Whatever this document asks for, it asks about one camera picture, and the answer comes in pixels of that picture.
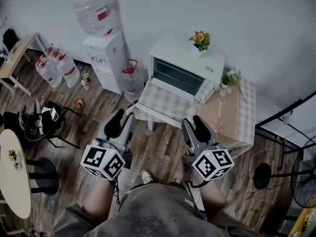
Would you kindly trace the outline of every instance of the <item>toaster oven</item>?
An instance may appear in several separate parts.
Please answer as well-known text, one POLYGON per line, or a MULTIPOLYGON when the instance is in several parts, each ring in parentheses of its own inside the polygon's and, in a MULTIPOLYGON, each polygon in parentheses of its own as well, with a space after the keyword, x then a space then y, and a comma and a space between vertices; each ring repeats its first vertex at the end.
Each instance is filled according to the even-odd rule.
POLYGON ((210 50, 203 57, 194 57, 188 39, 168 33, 158 40, 150 50, 150 83, 189 101, 205 103, 221 82, 225 56, 210 50))

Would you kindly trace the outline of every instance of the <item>sneaker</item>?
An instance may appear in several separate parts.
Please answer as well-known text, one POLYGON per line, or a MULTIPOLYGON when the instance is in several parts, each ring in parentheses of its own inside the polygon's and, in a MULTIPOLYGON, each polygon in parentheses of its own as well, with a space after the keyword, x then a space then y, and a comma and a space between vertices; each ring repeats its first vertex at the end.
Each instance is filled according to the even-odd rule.
POLYGON ((142 170, 141 176, 144 184, 147 184, 154 180, 152 174, 146 169, 142 170))

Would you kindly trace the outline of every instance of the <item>gray robotic arm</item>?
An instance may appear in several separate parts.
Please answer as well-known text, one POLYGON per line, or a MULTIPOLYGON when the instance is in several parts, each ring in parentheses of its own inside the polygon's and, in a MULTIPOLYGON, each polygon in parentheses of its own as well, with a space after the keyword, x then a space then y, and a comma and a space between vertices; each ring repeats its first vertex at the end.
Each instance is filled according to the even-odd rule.
POLYGON ((216 141, 212 128, 203 119, 195 115, 193 121, 195 129, 186 118, 181 123, 183 136, 190 150, 188 155, 182 157, 184 172, 192 171, 192 164, 203 151, 223 148, 222 144, 216 141))
POLYGON ((135 115, 134 113, 128 115, 121 126, 123 115, 124 109, 119 109, 108 116, 101 123, 98 137, 91 145, 116 149, 126 162, 124 167, 130 169, 133 153, 129 149, 129 142, 133 135, 135 115))

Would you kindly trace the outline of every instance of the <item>floor lamp base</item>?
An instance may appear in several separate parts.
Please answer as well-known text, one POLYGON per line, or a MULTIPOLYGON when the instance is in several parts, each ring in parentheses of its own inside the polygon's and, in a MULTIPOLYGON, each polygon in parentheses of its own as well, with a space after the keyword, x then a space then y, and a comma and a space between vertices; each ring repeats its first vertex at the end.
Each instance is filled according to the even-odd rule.
POLYGON ((260 164, 255 172, 253 183, 258 190, 264 189, 268 186, 271 179, 271 168, 268 164, 260 164))

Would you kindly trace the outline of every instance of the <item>black stool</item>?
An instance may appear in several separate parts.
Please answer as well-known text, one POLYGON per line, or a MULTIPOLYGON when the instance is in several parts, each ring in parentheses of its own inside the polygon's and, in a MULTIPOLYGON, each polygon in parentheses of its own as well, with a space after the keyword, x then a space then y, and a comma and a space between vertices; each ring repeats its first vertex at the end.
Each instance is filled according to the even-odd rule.
POLYGON ((40 128, 38 126, 38 123, 40 122, 40 117, 41 114, 33 114, 31 115, 28 120, 26 121, 25 124, 25 128, 24 128, 24 135, 25 137, 31 141, 39 141, 39 140, 43 140, 46 139, 48 140, 54 147, 58 148, 54 143, 52 143, 52 141, 50 139, 53 138, 58 138, 60 140, 62 140, 63 142, 66 142, 67 144, 80 149, 79 146, 65 140, 60 133, 62 132, 65 122, 66 122, 66 112, 67 111, 71 111, 72 113, 78 115, 81 117, 81 114, 76 113, 75 111, 73 111, 70 108, 67 107, 63 107, 61 104, 59 103, 53 103, 53 102, 48 102, 48 104, 46 105, 47 108, 54 108, 58 114, 58 119, 56 121, 51 121, 51 128, 49 130, 46 130, 44 132, 44 135, 41 135, 40 133, 40 128))
POLYGON ((29 173, 29 178, 35 179, 38 185, 38 188, 31 188, 31 193, 43 192, 49 196, 56 194, 59 187, 59 176, 54 164, 45 157, 38 160, 26 159, 26 164, 34 166, 34 172, 29 173))

